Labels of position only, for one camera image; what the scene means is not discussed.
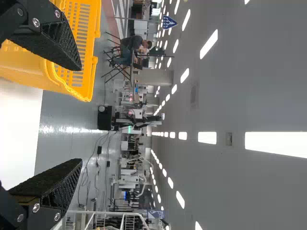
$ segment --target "equipment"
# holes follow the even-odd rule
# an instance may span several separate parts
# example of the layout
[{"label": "equipment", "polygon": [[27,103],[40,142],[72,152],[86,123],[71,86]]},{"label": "equipment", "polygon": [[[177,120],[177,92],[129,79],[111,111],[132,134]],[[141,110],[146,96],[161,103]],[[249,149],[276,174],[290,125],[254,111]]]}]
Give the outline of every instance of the equipment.
[{"label": "equipment", "polygon": [[66,16],[49,0],[0,1],[0,44],[5,39],[69,70],[82,69]]},{"label": "equipment", "polygon": [[51,229],[67,212],[81,168],[82,159],[72,159],[9,191],[0,186],[0,229]]}]

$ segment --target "jeans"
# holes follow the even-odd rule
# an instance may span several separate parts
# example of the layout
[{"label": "jeans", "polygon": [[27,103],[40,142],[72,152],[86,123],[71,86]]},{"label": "jeans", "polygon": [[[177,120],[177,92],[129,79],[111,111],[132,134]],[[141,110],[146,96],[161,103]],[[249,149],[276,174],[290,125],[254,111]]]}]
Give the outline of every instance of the jeans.
[{"label": "jeans", "polygon": [[121,57],[114,59],[114,62],[119,65],[130,66],[131,65],[131,51],[123,45],[121,45],[120,49],[121,49]]}]

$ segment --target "seated person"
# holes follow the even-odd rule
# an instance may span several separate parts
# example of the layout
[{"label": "seated person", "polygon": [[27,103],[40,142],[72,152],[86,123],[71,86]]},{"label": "seated person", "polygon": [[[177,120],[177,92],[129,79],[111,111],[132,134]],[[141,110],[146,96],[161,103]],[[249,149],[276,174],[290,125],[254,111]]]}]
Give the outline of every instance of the seated person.
[{"label": "seated person", "polygon": [[119,64],[130,66],[131,65],[131,53],[134,50],[135,57],[134,62],[136,63],[138,59],[136,58],[138,52],[147,53],[147,49],[152,47],[152,42],[143,40],[141,36],[135,35],[131,37],[124,38],[120,41],[121,57],[112,59],[112,65]]}]

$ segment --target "ceiling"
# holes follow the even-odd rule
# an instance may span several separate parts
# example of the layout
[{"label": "ceiling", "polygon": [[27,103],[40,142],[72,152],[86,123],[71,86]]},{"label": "ceiling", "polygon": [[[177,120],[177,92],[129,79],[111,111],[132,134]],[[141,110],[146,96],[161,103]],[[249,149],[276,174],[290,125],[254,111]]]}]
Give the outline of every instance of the ceiling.
[{"label": "ceiling", "polygon": [[[176,2],[165,5],[178,26],[159,41],[168,41],[166,53],[172,55],[179,40],[169,67],[177,91],[159,113],[165,113],[163,124],[153,129],[176,137],[154,136],[152,148],[174,188],[154,163],[162,200],[157,208],[164,206],[173,230],[195,229],[196,221],[203,230],[306,228],[306,159],[246,150],[245,132],[307,131],[307,2],[180,0],[174,15]],[[200,59],[215,30],[218,40]],[[187,68],[189,76],[180,83]],[[160,103],[170,92],[161,87]],[[180,131],[187,140],[178,139]],[[216,132],[216,145],[198,142],[198,132],[207,131]],[[226,145],[227,133],[232,146]],[[286,143],[277,140],[277,149]]]}]

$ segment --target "black speaker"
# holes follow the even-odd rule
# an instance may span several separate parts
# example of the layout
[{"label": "black speaker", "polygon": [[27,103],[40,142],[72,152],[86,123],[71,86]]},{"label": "black speaker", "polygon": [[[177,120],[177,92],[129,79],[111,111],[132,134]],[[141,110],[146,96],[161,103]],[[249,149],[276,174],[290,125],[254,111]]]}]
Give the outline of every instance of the black speaker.
[{"label": "black speaker", "polygon": [[99,130],[111,130],[112,122],[112,106],[105,106],[105,110],[100,112],[98,110],[97,126]]}]

